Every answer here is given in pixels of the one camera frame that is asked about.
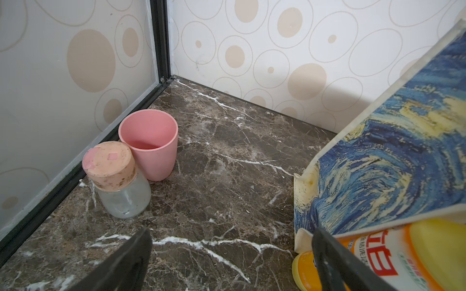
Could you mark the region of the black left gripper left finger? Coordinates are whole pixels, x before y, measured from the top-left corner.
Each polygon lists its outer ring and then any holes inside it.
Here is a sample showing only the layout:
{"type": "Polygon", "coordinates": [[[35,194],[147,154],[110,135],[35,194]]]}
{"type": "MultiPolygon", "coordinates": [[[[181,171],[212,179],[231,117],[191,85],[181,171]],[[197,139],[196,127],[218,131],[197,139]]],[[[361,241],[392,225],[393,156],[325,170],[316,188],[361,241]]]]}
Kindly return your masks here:
{"type": "Polygon", "coordinates": [[[150,230],[140,229],[72,291],[140,291],[152,251],[150,230]]]}

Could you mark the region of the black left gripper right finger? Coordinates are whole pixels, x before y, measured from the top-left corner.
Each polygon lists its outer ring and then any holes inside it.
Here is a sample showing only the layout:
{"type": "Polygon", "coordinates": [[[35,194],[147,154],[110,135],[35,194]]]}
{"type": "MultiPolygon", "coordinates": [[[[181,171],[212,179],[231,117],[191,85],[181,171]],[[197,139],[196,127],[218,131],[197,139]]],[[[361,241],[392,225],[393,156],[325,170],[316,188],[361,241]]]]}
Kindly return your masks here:
{"type": "Polygon", "coordinates": [[[315,230],[312,248],[324,291],[394,290],[323,228],[315,230]]]}

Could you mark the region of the orange soap bottle back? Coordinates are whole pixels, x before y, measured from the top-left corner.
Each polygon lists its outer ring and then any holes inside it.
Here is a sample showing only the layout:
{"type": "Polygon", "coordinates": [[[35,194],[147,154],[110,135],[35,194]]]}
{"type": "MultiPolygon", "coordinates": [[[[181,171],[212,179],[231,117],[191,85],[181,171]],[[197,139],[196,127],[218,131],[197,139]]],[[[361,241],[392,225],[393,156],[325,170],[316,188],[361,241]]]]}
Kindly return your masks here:
{"type": "MultiPolygon", "coordinates": [[[[295,237],[298,255],[292,263],[292,275],[302,291],[323,291],[313,235],[299,229],[295,237]]],[[[401,219],[333,237],[394,290],[466,288],[466,225],[457,215],[401,219]]]]}

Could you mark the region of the cream Starry Night tote bag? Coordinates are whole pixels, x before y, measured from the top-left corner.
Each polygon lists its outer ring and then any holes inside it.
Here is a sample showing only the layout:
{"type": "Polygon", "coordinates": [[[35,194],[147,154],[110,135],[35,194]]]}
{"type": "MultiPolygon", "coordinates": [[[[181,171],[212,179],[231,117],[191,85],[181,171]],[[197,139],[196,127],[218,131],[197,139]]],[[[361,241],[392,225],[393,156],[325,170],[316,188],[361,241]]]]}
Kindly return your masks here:
{"type": "Polygon", "coordinates": [[[464,19],[294,177],[297,253],[429,218],[466,220],[464,19]]]}

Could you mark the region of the pink plastic cup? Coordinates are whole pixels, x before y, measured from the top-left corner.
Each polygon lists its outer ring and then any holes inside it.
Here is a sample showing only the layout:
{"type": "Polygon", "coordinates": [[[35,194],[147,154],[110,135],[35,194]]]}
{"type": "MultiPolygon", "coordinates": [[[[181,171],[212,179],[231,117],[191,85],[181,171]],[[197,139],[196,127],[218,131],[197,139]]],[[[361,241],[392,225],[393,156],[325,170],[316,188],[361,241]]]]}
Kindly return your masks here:
{"type": "Polygon", "coordinates": [[[132,150],[146,179],[162,181],[173,171],[178,148],[178,124],[156,109],[136,111],[120,123],[120,140],[132,150]]]}

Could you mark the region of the black corner frame post left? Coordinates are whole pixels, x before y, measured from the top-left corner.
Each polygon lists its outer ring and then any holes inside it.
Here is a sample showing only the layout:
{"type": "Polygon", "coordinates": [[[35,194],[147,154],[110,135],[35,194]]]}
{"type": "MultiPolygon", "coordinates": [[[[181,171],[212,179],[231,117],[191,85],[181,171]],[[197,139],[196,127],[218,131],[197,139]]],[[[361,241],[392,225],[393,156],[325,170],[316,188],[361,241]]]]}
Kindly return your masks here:
{"type": "Polygon", "coordinates": [[[161,84],[172,76],[169,47],[169,15],[166,0],[150,0],[158,78],[161,84]]]}

